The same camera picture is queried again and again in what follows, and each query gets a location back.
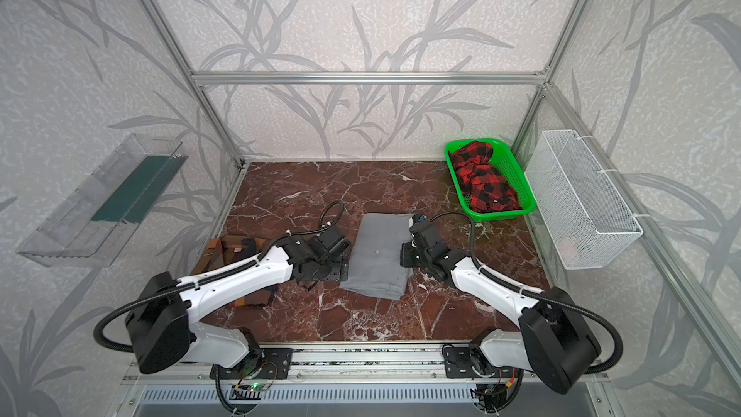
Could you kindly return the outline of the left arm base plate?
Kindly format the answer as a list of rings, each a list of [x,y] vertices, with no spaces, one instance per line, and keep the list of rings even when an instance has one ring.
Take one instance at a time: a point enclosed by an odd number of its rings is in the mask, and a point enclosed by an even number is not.
[[[249,353],[231,374],[243,380],[284,380],[288,377],[293,349],[290,347],[268,347],[259,353]]]

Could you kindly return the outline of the aluminium front rail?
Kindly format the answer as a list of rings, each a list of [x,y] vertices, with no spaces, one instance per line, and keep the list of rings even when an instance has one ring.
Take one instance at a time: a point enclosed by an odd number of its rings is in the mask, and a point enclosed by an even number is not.
[[[293,356],[287,378],[263,381],[275,385],[485,382],[482,378],[447,378],[442,346],[441,342],[421,341],[268,344],[291,348]],[[206,363],[179,363],[144,375],[132,362],[121,385],[212,385],[210,369]]]

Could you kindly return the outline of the red black plaid shirt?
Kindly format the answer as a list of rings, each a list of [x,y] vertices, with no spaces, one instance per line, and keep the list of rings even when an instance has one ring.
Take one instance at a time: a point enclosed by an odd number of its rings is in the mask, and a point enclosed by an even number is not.
[[[521,206],[505,176],[490,164],[493,148],[473,141],[449,155],[458,185],[477,214],[514,212]]]

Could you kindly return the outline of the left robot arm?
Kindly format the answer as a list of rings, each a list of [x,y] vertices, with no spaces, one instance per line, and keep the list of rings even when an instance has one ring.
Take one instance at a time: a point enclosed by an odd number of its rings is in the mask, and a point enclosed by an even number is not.
[[[155,374],[180,362],[206,363],[248,375],[260,368],[264,354],[247,330],[203,322],[213,311],[251,293],[287,281],[339,281],[347,276],[350,241],[332,228],[309,237],[287,236],[266,253],[176,280],[168,272],[154,276],[132,309],[125,326],[139,371]]]

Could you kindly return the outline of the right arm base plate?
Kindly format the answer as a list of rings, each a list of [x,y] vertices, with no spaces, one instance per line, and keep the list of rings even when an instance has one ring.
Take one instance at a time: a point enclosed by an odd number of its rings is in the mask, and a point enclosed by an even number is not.
[[[478,347],[444,344],[441,348],[447,378],[512,378],[513,368],[491,364]]]

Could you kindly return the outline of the clear acrylic wall shelf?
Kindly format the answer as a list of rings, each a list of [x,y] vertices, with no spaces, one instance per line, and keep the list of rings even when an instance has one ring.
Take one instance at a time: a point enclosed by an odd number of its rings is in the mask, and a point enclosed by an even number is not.
[[[187,160],[179,140],[129,135],[17,254],[46,268],[110,266]]]

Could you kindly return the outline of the aluminium cage frame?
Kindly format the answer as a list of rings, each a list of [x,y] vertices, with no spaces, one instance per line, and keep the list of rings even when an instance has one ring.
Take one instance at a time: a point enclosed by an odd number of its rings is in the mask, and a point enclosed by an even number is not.
[[[540,71],[474,71],[453,73],[452,71],[194,71],[185,60],[185,53],[177,42],[174,31],[166,22],[164,13],[156,0],[137,0],[149,23],[168,54],[174,59],[187,92],[196,98],[199,107],[210,118],[211,124],[220,133],[229,147],[235,148],[235,139],[226,131],[226,124],[217,115],[203,89],[205,85],[532,85],[536,96],[529,105],[527,114],[515,138],[514,146],[520,149],[527,130],[540,110],[542,102],[550,102],[562,122],[578,131],[586,148],[597,162],[607,168],[626,206],[634,212],[644,233],[641,243],[665,284],[683,308],[696,332],[705,341],[708,349],[722,366],[735,386],[740,384],[740,339],[718,310],[700,282],[692,275],[687,264],[681,260],[671,241],[661,230],[657,218],[648,212],[627,183],[626,177],[615,168],[614,162],[590,136],[590,131],[576,113],[568,108],[567,100],[555,82],[567,50],[575,40],[578,30],[588,15],[594,0],[576,0],[572,6],[563,31],[546,66]]]

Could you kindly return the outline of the folded multicolour plaid shirt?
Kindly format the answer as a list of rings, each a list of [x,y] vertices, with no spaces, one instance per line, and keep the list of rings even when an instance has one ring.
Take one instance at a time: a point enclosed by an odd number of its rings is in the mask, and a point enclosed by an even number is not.
[[[197,275],[248,260],[258,255],[265,243],[264,239],[252,239],[252,237],[245,236],[225,235],[211,239],[190,274]],[[237,309],[266,308],[276,299],[277,291],[277,285],[269,286],[230,302],[228,307]]]

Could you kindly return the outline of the grey long sleeve shirt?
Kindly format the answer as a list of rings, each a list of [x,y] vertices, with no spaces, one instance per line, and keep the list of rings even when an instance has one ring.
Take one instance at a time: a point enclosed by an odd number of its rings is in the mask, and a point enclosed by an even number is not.
[[[365,214],[349,258],[343,290],[399,301],[411,268],[401,265],[401,249],[409,243],[411,214]]]

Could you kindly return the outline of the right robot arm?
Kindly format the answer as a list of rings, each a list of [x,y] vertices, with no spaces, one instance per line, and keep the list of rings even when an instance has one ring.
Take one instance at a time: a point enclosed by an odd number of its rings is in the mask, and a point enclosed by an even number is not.
[[[572,299],[561,289],[533,289],[419,234],[401,245],[401,264],[476,297],[517,326],[517,332],[492,330],[474,341],[486,366],[532,372],[563,395],[602,353],[585,315],[569,307]]]

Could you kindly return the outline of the green plastic basket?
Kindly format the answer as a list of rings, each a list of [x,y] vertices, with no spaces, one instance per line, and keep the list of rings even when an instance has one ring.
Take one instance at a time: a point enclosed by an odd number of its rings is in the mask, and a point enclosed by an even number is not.
[[[464,196],[458,185],[455,172],[453,171],[453,165],[449,158],[449,155],[454,151],[464,147],[473,141],[480,141],[489,144],[493,148],[493,156],[490,160],[490,164],[497,168],[506,178],[507,182],[516,191],[518,200],[521,206],[520,210],[514,212],[494,212],[494,214],[477,214],[472,212],[469,208],[469,198]],[[457,191],[457,198],[462,206],[463,212],[468,214],[475,222],[488,222],[488,221],[499,221],[509,220],[516,218],[519,215],[529,214],[536,208],[536,200],[528,184],[528,181],[518,165],[513,153],[504,142],[497,139],[468,139],[468,140],[457,140],[450,142],[445,147],[445,156],[453,178],[453,185]]]

